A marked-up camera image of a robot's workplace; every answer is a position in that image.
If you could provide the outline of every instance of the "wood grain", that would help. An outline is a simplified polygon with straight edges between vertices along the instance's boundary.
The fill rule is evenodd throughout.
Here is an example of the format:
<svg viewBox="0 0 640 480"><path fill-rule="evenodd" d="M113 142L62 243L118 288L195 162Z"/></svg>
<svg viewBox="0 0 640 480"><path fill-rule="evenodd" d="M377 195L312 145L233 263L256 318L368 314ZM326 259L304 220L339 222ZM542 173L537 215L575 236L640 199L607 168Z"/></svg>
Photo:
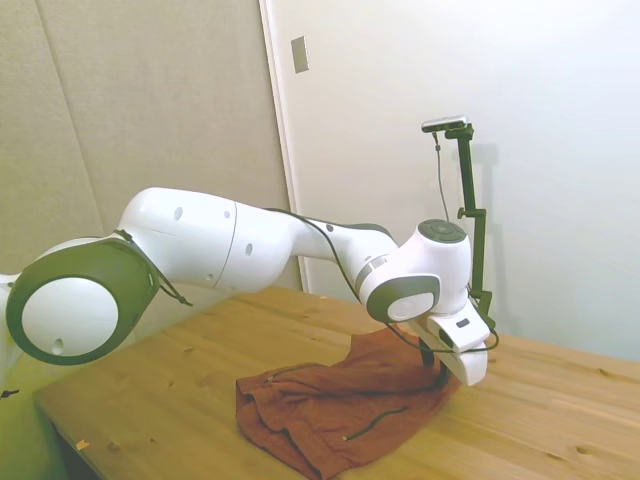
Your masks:
<svg viewBox="0 0 640 480"><path fill-rule="evenodd" d="M237 296L41 391L105 479L298 479L238 432L235 380L333 363L379 329L358 305L269 289ZM520 338L413 439L343 480L640 478L640 365Z"/></svg>

